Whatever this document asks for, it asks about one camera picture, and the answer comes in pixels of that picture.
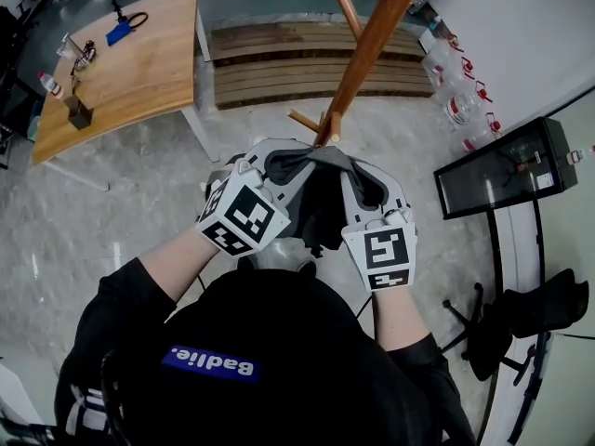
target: black shirt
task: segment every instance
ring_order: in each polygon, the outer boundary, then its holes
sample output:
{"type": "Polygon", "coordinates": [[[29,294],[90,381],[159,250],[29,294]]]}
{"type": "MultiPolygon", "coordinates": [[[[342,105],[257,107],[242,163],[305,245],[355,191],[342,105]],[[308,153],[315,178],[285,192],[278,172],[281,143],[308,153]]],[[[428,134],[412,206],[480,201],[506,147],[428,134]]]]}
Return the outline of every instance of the black shirt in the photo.
{"type": "Polygon", "coordinates": [[[113,351],[132,444],[475,444],[433,337],[385,352],[323,282],[232,271],[166,321],[175,307],[138,259],[100,281],[60,372],[60,428],[105,437],[86,411],[113,351]]]}

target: wooden bench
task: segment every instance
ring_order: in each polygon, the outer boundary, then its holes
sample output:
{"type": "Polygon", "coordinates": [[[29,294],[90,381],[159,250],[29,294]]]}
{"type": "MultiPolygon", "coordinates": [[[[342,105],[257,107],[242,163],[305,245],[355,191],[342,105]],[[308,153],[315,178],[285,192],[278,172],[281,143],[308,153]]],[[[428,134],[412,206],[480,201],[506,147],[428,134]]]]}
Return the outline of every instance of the wooden bench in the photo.
{"type": "MultiPolygon", "coordinates": [[[[209,45],[219,109],[332,97],[355,49],[342,23],[274,23],[217,30],[209,45]]],[[[429,97],[417,39],[397,29],[359,96],[429,97]]]]}

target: wooden pole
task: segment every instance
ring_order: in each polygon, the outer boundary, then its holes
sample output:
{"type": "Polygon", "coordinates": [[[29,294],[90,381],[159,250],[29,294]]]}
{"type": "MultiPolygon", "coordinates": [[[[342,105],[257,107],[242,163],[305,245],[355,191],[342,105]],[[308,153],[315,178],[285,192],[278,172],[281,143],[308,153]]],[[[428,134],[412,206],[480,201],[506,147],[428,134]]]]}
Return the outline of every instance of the wooden pole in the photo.
{"type": "Polygon", "coordinates": [[[338,4],[343,10],[343,15],[345,15],[345,20],[347,20],[347,23],[350,25],[353,36],[358,40],[362,35],[364,27],[362,26],[360,19],[357,18],[357,12],[353,7],[353,3],[351,0],[338,0],[338,4]]]}
{"type": "Polygon", "coordinates": [[[364,31],[357,41],[355,51],[343,74],[337,92],[326,111],[326,116],[318,127],[318,135],[314,140],[315,146],[323,146],[330,139],[332,116],[335,112],[342,116],[348,109],[364,82],[365,76],[374,65],[382,48],[389,41],[392,31],[403,17],[410,2],[411,0],[380,0],[377,3],[370,20],[365,25],[364,31]]]}
{"type": "Polygon", "coordinates": [[[319,125],[316,124],[313,120],[308,119],[308,117],[306,117],[305,115],[302,115],[299,112],[294,111],[293,109],[287,115],[291,117],[294,121],[298,121],[300,124],[308,127],[309,130],[312,130],[318,134],[319,125]]]}
{"type": "Polygon", "coordinates": [[[340,112],[333,112],[331,116],[331,142],[339,142],[341,140],[341,114],[340,112]]]}

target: wooden table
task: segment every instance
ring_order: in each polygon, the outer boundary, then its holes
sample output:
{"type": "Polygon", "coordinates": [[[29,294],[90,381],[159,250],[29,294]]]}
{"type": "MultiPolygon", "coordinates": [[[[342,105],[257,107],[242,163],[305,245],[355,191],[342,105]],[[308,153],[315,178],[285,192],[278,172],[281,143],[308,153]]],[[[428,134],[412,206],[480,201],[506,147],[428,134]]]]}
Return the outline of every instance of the wooden table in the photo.
{"type": "MultiPolygon", "coordinates": [[[[97,56],[80,72],[76,95],[93,109],[89,127],[77,130],[68,122],[68,109],[51,96],[41,114],[33,146],[33,165],[45,164],[100,190],[109,184],[68,166],[58,155],[115,129],[156,115],[182,111],[209,159],[218,160],[194,105],[194,33],[205,60],[210,60],[198,0],[140,0],[124,14],[149,13],[134,32],[108,47],[106,33],[116,25],[114,13],[72,35],[82,47],[93,40],[97,56]]],[[[73,61],[61,58],[54,78],[67,90],[73,61]]]]}

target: white table leg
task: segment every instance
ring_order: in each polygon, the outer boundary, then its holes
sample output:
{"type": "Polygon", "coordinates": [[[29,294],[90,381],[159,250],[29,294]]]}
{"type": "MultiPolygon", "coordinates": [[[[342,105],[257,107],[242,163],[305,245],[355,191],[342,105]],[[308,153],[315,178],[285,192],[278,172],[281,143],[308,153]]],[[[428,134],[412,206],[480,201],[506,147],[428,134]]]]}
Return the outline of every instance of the white table leg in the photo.
{"type": "Polygon", "coordinates": [[[213,148],[213,146],[211,145],[211,141],[208,139],[208,135],[206,134],[205,129],[203,128],[203,124],[201,123],[201,119],[198,115],[198,110],[196,109],[196,106],[192,104],[191,106],[182,108],[181,111],[182,114],[184,114],[184,117],[186,117],[188,124],[192,128],[192,132],[194,133],[196,138],[198,138],[198,141],[203,146],[203,149],[205,149],[208,158],[211,159],[211,162],[218,162],[219,154],[213,148]]]}
{"type": "Polygon", "coordinates": [[[108,182],[101,180],[98,177],[81,172],[80,170],[68,165],[63,160],[60,160],[58,157],[46,160],[44,165],[56,170],[57,172],[60,172],[67,177],[74,178],[79,182],[83,182],[94,189],[101,191],[108,191],[110,189],[110,184],[108,182]]]}
{"type": "Polygon", "coordinates": [[[211,54],[208,52],[208,44],[206,43],[205,27],[203,26],[203,19],[201,18],[201,11],[196,6],[196,34],[198,35],[198,44],[203,52],[205,61],[211,60],[211,54]]]}

